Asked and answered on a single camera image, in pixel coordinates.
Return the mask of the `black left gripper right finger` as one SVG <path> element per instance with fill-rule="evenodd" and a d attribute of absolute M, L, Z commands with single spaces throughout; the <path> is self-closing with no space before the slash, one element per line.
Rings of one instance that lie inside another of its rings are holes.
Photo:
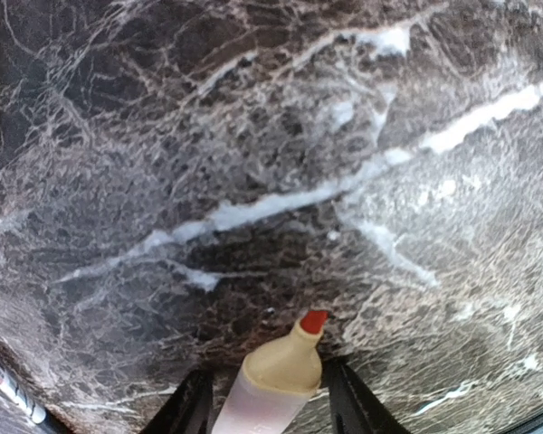
<path fill-rule="evenodd" d="M 370 391 L 344 359 L 334 359 L 324 363 L 323 382 L 329 389 L 333 433 L 410 433 Z"/>

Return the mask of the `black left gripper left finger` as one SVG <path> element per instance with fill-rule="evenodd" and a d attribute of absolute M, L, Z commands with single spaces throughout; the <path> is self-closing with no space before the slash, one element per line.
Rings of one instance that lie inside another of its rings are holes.
<path fill-rule="evenodd" d="M 207 434 L 212 429 L 214 375 L 193 370 L 140 434 Z"/>

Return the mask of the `pink crayon shaped eraser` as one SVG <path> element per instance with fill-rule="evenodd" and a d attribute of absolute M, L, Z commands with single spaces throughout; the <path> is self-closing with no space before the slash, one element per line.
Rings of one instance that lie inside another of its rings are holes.
<path fill-rule="evenodd" d="M 328 317 L 325 310 L 310 310 L 287 335 L 247 354 L 212 432 L 284 432 L 319 389 L 317 346 Z"/>

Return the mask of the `black marker pen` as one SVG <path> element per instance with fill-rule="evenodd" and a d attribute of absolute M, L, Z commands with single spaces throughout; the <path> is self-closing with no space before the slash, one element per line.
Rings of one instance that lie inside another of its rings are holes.
<path fill-rule="evenodd" d="M 46 421 L 47 412 L 0 364 L 0 391 L 34 424 Z"/>

